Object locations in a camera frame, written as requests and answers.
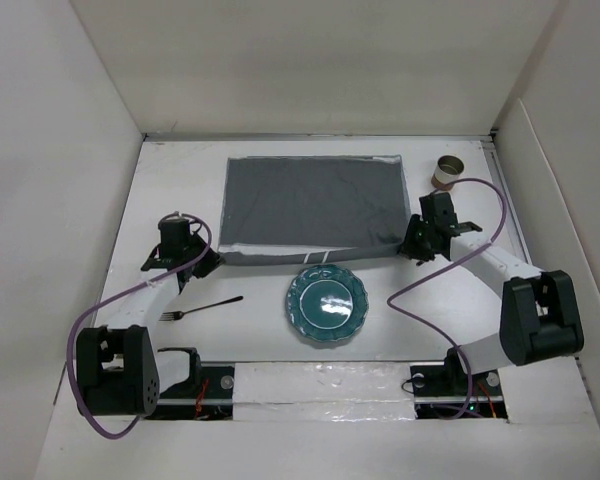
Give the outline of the grey cloth placemat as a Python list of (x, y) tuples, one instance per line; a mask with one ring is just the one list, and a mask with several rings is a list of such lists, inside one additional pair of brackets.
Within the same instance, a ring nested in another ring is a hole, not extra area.
[(398, 155), (231, 158), (218, 251), (234, 266), (391, 257), (410, 216)]

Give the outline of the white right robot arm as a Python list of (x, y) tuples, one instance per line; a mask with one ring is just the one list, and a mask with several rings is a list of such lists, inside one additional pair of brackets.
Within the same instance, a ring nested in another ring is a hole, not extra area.
[(462, 267), (501, 300), (498, 330), (453, 347), (442, 381), (453, 393), (474, 387), (479, 374), (570, 356), (584, 347), (584, 332), (574, 284), (563, 270), (545, 271), (497, 247), (473, 222), (458, 220), (451, 196), (419, 199), (400, 253), (420, 262), (443, 257)]

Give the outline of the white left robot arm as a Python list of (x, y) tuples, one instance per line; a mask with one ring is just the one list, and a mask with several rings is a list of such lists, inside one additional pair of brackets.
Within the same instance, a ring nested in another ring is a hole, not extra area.
[(87, 414), (147, 417), (163, 393), (188, 397), (205, 385), (195, 348), (159, 349), (151, 336), (189, 281), (222, 264), (211, 239), (200, 235), (207, 228), (192, 215), (163, 217), (160, 241), (140, 268), (139, 284), (118, 296), (122, 304), (102, 325), (77, 335), (74, 376)]

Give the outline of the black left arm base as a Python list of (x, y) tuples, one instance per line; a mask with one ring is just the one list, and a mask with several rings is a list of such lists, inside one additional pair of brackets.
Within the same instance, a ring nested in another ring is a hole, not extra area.
[(186, 353), (189, 377), (160, 393), (147, 420), (225, 421), (233, 419), (235, 364), (202, 362), (195, 348), (164, 348), (159, 353)]

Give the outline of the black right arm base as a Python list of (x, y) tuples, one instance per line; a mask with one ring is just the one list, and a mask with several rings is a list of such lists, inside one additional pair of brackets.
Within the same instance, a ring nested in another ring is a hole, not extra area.
[(508, 418), (499, 372), (473, 374), (469, 383), (452, 352), (445, 360), (411, 363), (401, 389), (413, 397), (417, 420)]

